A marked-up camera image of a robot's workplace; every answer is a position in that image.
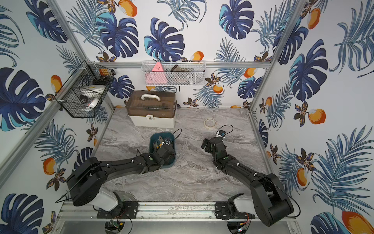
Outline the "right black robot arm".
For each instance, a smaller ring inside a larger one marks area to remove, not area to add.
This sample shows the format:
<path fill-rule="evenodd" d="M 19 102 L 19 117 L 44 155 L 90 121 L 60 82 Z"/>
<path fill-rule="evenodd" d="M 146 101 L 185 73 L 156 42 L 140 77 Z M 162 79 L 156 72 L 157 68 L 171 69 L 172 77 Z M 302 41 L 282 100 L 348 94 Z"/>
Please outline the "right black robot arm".
<path fill-rule="evenodd" d="M 258 218 L 270 227 L 283 218 L 301 215 L 300 205 L 282 188 L 275 174 L 259 173 L 240 163 L 227 153 L 221 137 L 204 139 L 201 148 L 212 155 L 218 170 L 239 180 L 251 192 L 249 202 L 243 200 L 243 193 L 232 196 L 227 202 L 216 202 L 214 214 L 217 219 Z"/>

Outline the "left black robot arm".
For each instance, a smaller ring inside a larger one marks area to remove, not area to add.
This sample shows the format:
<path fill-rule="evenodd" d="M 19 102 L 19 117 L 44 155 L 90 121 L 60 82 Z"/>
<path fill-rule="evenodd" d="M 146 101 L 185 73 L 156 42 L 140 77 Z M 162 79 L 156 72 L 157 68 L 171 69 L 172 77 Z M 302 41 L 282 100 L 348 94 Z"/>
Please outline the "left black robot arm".
<path fill-rule="evenodd" d="M 67 178 L 66 183 L 71 201 L 76 207 L 90 204 L 105 212 L 122 208 L 122 201 L 102 185 L 110 180 L 160 170 L 165 163 L 175 157 L 173 143 L 163 143 L 154 152 L 143 153 L 131 159 L 99 161 L 89 158 Z"/>

